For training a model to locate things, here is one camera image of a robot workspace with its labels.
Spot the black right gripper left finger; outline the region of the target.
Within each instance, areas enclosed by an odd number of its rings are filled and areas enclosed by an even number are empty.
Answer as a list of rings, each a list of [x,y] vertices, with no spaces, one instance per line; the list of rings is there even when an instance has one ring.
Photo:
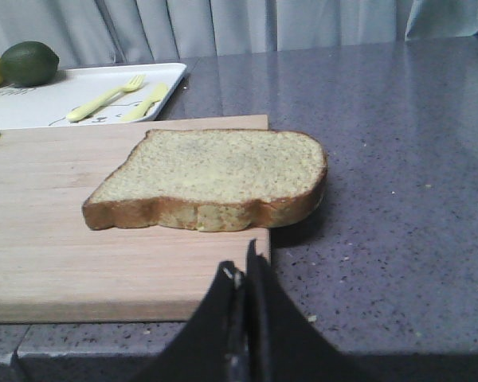
[[[244,381],[245,289],[233,262],[214,280],[176,338],[141,372],[142,381]]]

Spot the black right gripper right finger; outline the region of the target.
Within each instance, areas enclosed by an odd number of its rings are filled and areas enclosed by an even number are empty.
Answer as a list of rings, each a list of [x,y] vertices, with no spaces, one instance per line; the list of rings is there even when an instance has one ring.
[[[254,381],[341,381],[338,353],[297,310],[268,261],[247,251],[246,290]]]

